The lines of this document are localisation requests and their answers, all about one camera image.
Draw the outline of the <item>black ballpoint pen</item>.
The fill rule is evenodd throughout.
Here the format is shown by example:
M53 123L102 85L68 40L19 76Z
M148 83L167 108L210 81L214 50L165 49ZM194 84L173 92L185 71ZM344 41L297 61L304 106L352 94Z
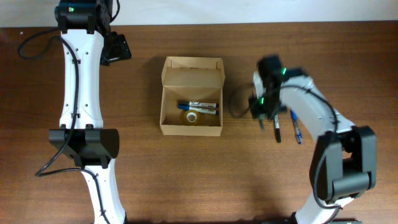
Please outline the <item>black ballpoint pen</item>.
M260 125L260 128L261 128L261 132L264 133L265 132L265 127L264 127L263 119L259 119L259 125Z

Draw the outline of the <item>blue whiteboard marker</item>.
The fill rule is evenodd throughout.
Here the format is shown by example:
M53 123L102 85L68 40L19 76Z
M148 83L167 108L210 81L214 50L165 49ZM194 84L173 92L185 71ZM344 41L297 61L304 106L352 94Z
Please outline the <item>blue whiteboard marker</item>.
M193 110L197 111L199 113L204 113L204 114L213 114L213 115L219 115L218 110L212 110L212 109L207 109L207 108L199 108L199 107L194 107L194 106L188 106L188 105L178 105L178 108L181 110Z

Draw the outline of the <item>brown cardboard box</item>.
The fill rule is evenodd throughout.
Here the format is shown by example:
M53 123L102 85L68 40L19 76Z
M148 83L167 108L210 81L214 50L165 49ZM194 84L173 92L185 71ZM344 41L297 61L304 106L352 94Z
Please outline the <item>brown cardboard box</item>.
M223 86L225 80L222 58L167 57L161 74L162 103L160 129L162 134L176 136L220 136L223 129ZM201 113L201 126L183 125L179 101L218 103L219 115Z

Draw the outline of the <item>yellow clear tape roll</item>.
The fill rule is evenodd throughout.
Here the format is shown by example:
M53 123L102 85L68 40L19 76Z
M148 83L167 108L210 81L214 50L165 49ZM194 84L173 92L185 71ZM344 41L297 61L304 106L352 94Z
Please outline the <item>yellow clear tape roll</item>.
M183 125L186 126L201 126L203 124L201 113L195 110L183 110L180 114L180 119Z

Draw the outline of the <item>black whiteboard marker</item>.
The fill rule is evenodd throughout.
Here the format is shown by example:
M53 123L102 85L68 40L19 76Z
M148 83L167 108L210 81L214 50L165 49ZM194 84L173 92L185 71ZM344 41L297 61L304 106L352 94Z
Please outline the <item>black whiteboard marker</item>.
M197 101L179 101L179 105L183 106L196 106L200 108L218 108L218 103L204 103L204 102L197 102Z

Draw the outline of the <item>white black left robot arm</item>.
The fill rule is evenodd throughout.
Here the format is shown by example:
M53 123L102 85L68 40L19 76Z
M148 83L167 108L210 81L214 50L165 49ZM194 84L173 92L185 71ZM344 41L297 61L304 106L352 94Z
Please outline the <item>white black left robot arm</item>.
M65 54L65 93L59 127L49 131L49 141L84 176L95 223L127 223L115 174L119 132L103 127L100 109L100 66L110 62L114 40L113 4L60 1L55 8Z

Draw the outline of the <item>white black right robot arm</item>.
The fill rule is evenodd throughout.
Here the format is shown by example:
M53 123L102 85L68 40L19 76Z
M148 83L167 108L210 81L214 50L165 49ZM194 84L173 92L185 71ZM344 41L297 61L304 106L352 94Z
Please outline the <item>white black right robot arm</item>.
M333 223L339 211L376 185L377 137L369 126L346 119L301 68L285 68L278 56L257 62L252 117L274 120L292 110L316 142L309 178L312 192L285 223Z

